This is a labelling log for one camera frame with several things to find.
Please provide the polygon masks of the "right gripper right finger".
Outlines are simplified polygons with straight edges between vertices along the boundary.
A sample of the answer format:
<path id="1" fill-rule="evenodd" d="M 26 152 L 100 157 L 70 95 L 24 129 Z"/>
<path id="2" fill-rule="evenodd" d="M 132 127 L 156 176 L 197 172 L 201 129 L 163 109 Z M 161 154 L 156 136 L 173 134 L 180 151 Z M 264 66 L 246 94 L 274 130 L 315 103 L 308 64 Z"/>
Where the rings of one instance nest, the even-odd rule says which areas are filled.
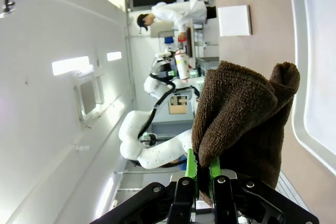
<path id="1" fill-rule="evenodd" d="M 221 169 L 219 159 L 209 167 L 210 193 L 216 224 L 319 224 L 319 219 L 265 183 L 239 180 L 233 170 Z"/>

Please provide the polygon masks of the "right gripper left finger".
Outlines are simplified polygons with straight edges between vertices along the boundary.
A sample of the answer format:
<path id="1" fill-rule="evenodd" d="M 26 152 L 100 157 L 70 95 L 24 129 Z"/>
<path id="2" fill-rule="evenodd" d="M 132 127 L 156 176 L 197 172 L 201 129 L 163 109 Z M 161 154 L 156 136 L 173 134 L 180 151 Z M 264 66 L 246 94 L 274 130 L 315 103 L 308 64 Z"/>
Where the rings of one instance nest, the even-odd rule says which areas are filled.
<path id="1" fill-rule="evenodd" d="M 186 171 L 174 173 L 168 186 L 148 184 L 97 219 L 97 224 L 190 224 L 196 192 L 197 162 L 187 152 Z"/>

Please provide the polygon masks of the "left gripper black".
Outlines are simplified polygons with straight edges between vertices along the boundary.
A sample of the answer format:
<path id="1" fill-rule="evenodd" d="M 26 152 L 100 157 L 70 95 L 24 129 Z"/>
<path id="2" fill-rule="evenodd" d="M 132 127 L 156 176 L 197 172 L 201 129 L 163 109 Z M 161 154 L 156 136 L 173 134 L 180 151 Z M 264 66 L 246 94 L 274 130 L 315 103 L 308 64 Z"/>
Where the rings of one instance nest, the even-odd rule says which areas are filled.
<path id="1" fill-rule="evenodd" d="M 170 52 L 155 54 L 154 73 L 160 78 L 175 77 L 175 59 Z"/>

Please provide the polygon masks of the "brown terry cloth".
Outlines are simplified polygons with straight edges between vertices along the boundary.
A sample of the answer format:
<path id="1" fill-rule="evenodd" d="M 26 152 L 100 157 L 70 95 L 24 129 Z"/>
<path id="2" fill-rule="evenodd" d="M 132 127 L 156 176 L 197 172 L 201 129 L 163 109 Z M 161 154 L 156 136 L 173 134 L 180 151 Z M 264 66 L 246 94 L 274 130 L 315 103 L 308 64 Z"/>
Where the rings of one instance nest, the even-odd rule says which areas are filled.
<path id="1" fill-rule="evenodd" d="M 299 84 L 300 73 L 290 62 L 275 65 L 270 78 L 227 61 L 207 72 L 192 128 L 199 194 L 207 204 L 215 159 L 238 178 L 276 187 L 284 127 Z"/>

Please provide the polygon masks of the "cardboard box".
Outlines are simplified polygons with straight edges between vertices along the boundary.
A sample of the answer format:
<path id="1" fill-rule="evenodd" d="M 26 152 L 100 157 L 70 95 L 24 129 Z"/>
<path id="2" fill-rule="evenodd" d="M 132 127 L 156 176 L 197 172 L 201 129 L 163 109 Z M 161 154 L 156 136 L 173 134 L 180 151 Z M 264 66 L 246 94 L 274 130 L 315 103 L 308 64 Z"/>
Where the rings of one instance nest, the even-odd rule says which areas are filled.
<path id="1" fill-rule="evenodd" d="M 187 113 L 187 96 L 174 95 L 169 101 L 169 114 L 186 114 Z"/>

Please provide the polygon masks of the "person's blue clothed torso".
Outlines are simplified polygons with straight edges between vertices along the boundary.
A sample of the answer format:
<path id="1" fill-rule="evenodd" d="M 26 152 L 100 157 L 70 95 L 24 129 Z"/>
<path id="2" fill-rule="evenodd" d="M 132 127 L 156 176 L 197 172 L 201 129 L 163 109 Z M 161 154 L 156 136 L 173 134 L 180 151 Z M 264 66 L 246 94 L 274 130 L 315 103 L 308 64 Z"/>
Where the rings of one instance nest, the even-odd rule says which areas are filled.
<path id="1" fill-rule="evenodd" d="M 187 157 L 182 155 L 178 159 L 172 161 L 171 164 L 177 166 L 180 170 L 186 170 L 186 161 Z"/>

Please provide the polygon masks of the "person in white coat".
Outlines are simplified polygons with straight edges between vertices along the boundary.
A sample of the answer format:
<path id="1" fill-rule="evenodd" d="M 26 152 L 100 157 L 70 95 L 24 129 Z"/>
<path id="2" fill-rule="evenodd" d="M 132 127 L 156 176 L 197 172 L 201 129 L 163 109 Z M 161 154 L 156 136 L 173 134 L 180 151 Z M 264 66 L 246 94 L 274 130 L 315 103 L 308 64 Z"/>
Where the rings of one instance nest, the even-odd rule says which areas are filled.
<path id="1" fill-rule="evenodd" d="M 194 24 L 203 24 L 209 19 L 217 17 L 215 6 L 208 6 L 204 1 L 197 1 L 193 6 L 190 2 L 175 2 L 167 4 L 159 2 L 151 8 L 151 12 L 140 14 L 137 25 L 148 31 L 148 28 L 157 21 L 172 22 L 180 35 L 185 35 L 189 21 Z"/>

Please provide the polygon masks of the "ceiling air conditioner vent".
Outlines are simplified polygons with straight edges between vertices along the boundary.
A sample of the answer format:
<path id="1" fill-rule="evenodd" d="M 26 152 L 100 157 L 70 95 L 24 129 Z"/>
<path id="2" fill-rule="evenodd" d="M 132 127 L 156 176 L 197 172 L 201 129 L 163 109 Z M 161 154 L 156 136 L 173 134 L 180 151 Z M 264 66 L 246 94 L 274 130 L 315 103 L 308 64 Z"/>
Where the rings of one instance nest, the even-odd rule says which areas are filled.
<path id="1" fill-rule="evenodd" d="M 87 124 L 99 117 L 102 103 L 97 80 L 94 75 L 76 75 L 73 88 L 79 121 L 82 124 Z"/>

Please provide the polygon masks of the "white lint roller case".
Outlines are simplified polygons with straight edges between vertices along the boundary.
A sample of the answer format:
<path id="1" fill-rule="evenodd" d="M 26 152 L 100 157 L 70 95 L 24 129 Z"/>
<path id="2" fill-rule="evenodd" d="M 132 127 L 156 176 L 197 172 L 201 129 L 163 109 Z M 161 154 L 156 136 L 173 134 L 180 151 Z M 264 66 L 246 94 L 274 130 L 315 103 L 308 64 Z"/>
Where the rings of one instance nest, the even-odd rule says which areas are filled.
<path id="1" fill-rule="evenodd" d="M 219 36 L 251 36 L 249 5 L 226 6 L 218 9 Z"/>

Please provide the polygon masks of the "large rectangular ceiling light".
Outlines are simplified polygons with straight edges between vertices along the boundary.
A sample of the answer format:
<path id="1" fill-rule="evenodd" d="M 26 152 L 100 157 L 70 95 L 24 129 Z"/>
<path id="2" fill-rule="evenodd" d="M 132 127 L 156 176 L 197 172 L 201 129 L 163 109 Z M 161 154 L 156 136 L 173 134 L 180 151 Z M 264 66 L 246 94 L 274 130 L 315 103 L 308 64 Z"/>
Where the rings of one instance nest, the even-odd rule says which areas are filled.
<path id="1" fill-rule="evenodd" d="M 90 63 L 89 63 L 88 56 L 59 60 L 51 64 L 52 72 L 54 76 L 58 76 L 64 73 L 72 72 L 72 71 L 81 70 L 89 65 Z"/>

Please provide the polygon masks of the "white plastic tray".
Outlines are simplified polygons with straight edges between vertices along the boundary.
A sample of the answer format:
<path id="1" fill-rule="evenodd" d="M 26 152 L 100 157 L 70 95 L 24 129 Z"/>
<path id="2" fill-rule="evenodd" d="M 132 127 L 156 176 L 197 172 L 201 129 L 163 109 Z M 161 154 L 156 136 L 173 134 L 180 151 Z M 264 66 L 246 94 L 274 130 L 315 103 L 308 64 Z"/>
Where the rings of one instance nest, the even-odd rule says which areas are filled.
<path id="1" fill-rule="evenodd" d="M 291 0 L 300 87 L 292 128 L 336 176 L 336 0 Z"/>

